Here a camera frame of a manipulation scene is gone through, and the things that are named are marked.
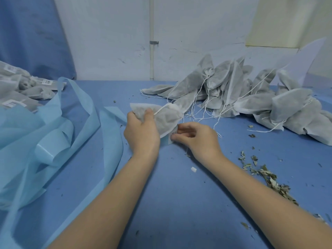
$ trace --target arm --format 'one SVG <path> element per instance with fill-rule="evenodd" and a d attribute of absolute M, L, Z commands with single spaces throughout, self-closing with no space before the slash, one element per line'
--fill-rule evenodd
<path fill-rule="evenodd" d="M 209 126 L 197 122 L 180 124 L 171 138 L 188 146 L 195 158 L 226 186 L 276 249 L 332 247 L 332 229 L 328 225 L 230 162 Z"/>
<path fill-rule="evenodd" d="M 118 246 L 160 146 L 152 110 L 147 110 L 144 123 L 133 112 L 128 113 L 127 120 L 124 134 L 133 150 L 132 158 L 49 249 L 109 249 Z"/>

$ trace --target pipe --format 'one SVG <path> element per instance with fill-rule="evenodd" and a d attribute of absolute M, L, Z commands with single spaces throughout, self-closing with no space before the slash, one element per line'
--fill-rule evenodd
<path fill-rule="evenodd" d="M 149 0 L 150 6 L 150 42 L 154 34 L 154 0 Z M 150 43 L 150 80 L 154 80 L 154 45 Z"/>

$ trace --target blue table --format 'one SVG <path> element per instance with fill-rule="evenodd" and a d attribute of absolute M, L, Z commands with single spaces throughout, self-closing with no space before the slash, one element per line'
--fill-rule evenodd
<path fill-rule="evenodd" d="M 165 99 L 140 94 L 139 89 L 157 84 L 153 81 L 77 83 L 92 97 L 97 109 L 118 106 L 127 113 L 131 110 L 130 103 L 166 103 Z M 73 122 L 77 135 L 87 114 L 70 86 L 65 88 L 62 98 L 64 116 Z M 323 109 L 332 112 L 331 104 L 322 101 L 322 105 Z M 213 126 L 216 119 L 201 123 Z M 266 130 L 253 117 L 220 119 L 215 129 L 222 135 L 219 142 L 224 154 L 238 166 L 241 166 L 238 160 L 241 151 L 245 152 L 247 161 L 256 155 L 258 165 L 266 164 L 278 176 L 279 183 L 290 185 L 291 195 L 302 208 L 320 213 L 326 220 L 326 213 L 332 217 L 332 147 L 287 129 L 284 132 L 255 132 L 256 138 L 251 138 L 248 135 L 253 132 L 247 131 L 248 125 L 254 125 L 253 130 Z M 124 151 L 117 172 L 131 157 L 129 146 L 123 140 Z M 175 144 L 160 149 L 157 164 L 119 248 L 272 248 L 226 188 L 185 153 L 184 147 Z M 192 172 L 191 167 L 197 168 L 197 172 Z M 102 179 L 103 171 L 99 129 L 49 183 L 47 192 L 21 209 L 16 240 L 24 248 L 40 248 Z M 255 177 L 264 183 L 262 178 Z M 0 212 L 0 224 L 5 215 Z M 251 228 L 246 230 L 241 222 Z"/>

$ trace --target person's right arm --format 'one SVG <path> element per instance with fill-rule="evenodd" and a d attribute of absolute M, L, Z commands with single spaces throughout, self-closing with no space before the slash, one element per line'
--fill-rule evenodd
<path fill-rule="evenodd" d="M 179 124 L 172 140 L 188 146 L 246 210 L 276 249 L 332 248 L 332 229 L 229 161 L 216 132 L 197 122 Z"/>

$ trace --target pile of bags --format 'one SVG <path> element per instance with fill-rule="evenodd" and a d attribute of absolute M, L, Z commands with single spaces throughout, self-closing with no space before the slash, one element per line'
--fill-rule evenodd
<path fill-rule="evenodd" d="M 332 114 L 321 110 L 321 103 L 311 96 L 310 89 L 301 88 L 283 69 L 264 69 L 252 81 L 247 77 L 253 67 L 244 65 L 244 60 L 244 57 L 227 60 L 214 68 L 211 55 L 207 54 L 197 68 L 175 86 L 157 85 L 142 89 L 143 94 L 175 100 L 164 107 L 152 107 L 158 119 L 157 126 L 163 129 L 162 134 L 170 133 L 174 121 L 178 122 L 181 113 L 184 115 L 191 105 L 188 116 L 196 119 L 193 107 L 196 101 L 203 100 L 199 107 L 205 112 L 212 111 L 211 117 L 234 117 L 240 113 L 253 115 L 258 123 L 271 130 L 286 127 L 332 145 Z M 278 85 L 277 92 L 274 92 L 269 86 L 276 75 L 282 85 Z M 132 109 L 140 116 L 139 109 L 147 107 L 147 104 L 135 104 Z"/>
<path fill-rule="evenodd" d="M 19 67 L 0 61 L 0 105 L 2 107 L 12 108 L 20 104 L 34 112 L 38 106 L 41 106 L 36 99 L 53 98 L 55 95 L 53 90 L 58 90 L 56 81 L 31 76 L 29 72 Z"/>

